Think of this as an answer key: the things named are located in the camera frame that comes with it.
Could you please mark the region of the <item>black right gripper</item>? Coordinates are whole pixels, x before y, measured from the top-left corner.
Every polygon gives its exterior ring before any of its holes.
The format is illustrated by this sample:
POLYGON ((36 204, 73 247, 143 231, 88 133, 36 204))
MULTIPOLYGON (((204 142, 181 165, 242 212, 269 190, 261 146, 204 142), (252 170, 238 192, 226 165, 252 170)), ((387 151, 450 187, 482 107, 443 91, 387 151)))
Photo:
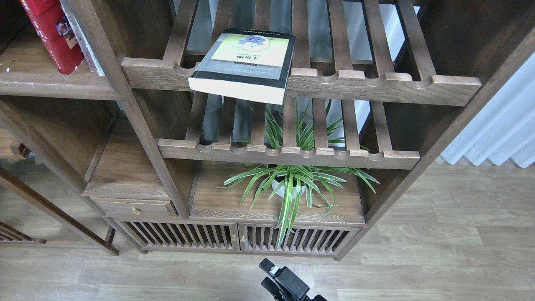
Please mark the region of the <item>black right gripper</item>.
POLYGON ((279 268, 269 259, 264 258, 260 264, 262 269, 271 278, 264 278, 261 286, 266 289, 277 301, 325 301, 322 295, 310 298, 307 293, 309 286, 305 284, 287 267, 279 268))

